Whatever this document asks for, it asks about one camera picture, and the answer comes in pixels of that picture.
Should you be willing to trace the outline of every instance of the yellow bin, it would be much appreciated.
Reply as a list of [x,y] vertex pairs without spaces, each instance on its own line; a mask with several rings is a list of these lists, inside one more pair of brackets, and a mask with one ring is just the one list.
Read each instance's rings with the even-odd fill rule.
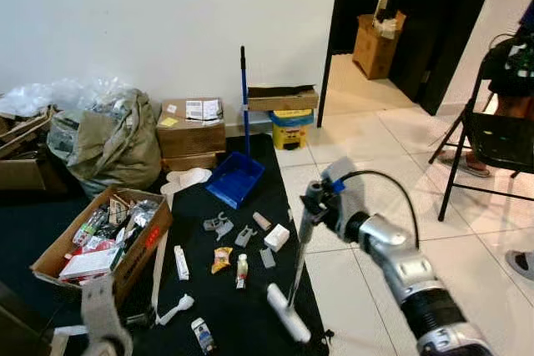
[[306,130],[314,122],[314,111],[278,110],[270,112],[275,148],[293,150],[306,145]]

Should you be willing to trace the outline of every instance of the white plastic bag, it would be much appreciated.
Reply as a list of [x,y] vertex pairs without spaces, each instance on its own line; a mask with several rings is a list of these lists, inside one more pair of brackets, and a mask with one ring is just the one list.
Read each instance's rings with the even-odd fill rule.
[[131,88],[118,78],[94,78],[86,81],[64,78],[53,83],[32,83],[17,87],[0,97],[0,113],[32,117],[48,105],[60,110],[89,110],[96,103],[106,103],[124,89]]

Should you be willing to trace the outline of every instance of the dark door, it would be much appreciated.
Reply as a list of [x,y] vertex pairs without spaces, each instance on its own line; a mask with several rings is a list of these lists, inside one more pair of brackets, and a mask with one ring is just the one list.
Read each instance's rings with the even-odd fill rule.
[[390,0],[408,16],[390,80],[435,114],[484,0]]

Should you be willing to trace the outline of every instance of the black cable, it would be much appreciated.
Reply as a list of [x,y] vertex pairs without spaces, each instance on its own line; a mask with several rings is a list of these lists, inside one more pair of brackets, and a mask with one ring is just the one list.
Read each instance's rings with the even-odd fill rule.
[[496,39],[500,38],[500,37],[510,37],[510,38],[514,38],[515,35],[512,35],[511,33],[500,33],[499,35],[496,35],[495,37],[493,37],[493,39],[490,41],[490,46],[488,47],[488,50],[491,50],[491,48],[493,47],[493,43],[495,42]]
[[359,171],[353,171],[352,173],[345,174],[343,177],[340,178],[341,182],[346,181],[349,178],[356,177],[357,175],[364,175],[364,174],[370,174],[370,175],[378,175],[379,177],[383,177],[386,179],[389,179],[392,183],[394,183],[398,189],[402,192],[404,197],[406,198],[406,202],[408,202],[408,206],[410,207],[410,213],[411,213],[411,220],[414,224],[414,235],[416,236],[416,248],[419,249],[419,226],[417,225],[417,216],[416,211],[414,209],[414,205],[412,204],[410,200],[410,195],[408,195],[408,192],[404,189],[404,187],[399,183],[396,179],[393,177],[390,177],[389,175],[385,173],[381,173],[380,171],[375,170],[359,170]]

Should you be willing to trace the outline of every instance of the dustpan handle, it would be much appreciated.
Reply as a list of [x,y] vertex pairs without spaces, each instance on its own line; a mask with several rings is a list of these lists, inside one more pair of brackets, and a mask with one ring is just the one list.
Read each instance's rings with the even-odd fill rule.
[[244,150],[246,155],[250,157],[249,97],[247,93],[247,68],[244,59],[244,46],[241,47],[241,87],[243,89]]

